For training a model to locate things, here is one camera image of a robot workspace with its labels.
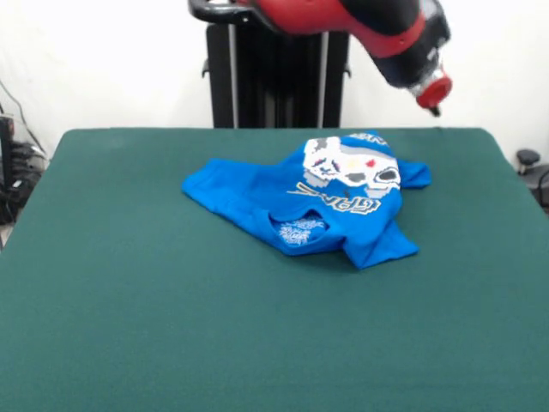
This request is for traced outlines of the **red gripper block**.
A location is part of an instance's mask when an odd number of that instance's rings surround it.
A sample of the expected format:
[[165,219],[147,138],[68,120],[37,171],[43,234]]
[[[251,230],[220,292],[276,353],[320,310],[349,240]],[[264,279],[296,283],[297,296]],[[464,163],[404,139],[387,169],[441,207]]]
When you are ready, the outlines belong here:
[[415,92],[418,105],[422,108],[431,108],[434,117],[440,117],[441,111],[438,106],[446,99],[453,87],[453,82],[444,72],[432,73],[425,79]]

